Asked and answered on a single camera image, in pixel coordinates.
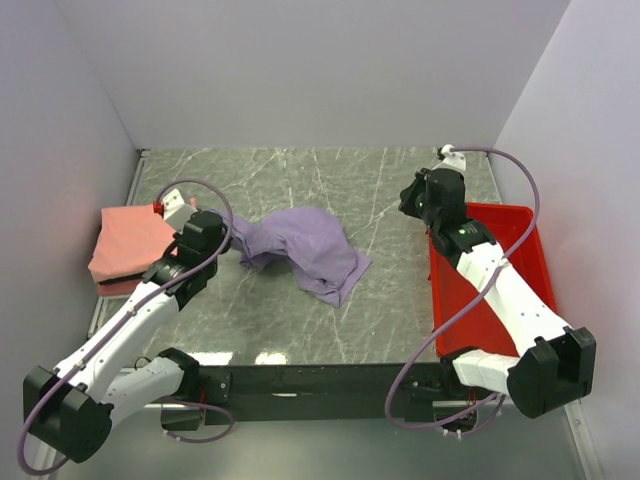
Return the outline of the purple t-shirt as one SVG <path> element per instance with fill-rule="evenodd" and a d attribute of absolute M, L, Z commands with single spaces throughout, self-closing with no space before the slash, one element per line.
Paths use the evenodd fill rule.
<path fill-rule="evenodd" d="M 341 222 L 317 207 L 274 211 L 257 223 L 215 211 L 232 221 L 230 248 L 240 264 L 256 271 L 284 260 L 298 288 L 339 308 L 372 264 L 372 259 L 348 241 Z"/>

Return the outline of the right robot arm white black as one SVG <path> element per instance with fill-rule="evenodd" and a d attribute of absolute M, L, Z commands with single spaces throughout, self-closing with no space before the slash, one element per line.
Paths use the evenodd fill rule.
<path fill-rule="evenodd" d="M 454 316 L 461 320 L 484 302 L 509 334 L 515 355 L 473 344 L 447 356 L 439 374 L 444 395 L 460 399 L 473 387 L 504 394 L 536 418 L 592 391 L 596 339 L 556 314 L 509 262 L 495 235 L 468 214 L 462 173 L 422 169 L 400 193 L 399 209 L 427 227 L 430 246 L 476 298 Z"/>

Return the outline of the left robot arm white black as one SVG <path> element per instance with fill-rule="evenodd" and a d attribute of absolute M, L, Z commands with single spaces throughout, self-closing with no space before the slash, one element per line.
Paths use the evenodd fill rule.
<path fill-rule="evenodd" d="M 34 368 L 23 381 L 23 427 L 17 458 L 30 469 L 24 447 L 33 436 L 82 463 L 113 427 L 147 404 L 168 397 L 198 412 L 209 407 L 200 365 L 169 348 L 126 376 L 120 370 L 162 324 L 177 316 L 218 270 L 231 240 L 233 215 L 196 210 L 151 265 L 126 304 L 97 334 L 56 367 Z"/>

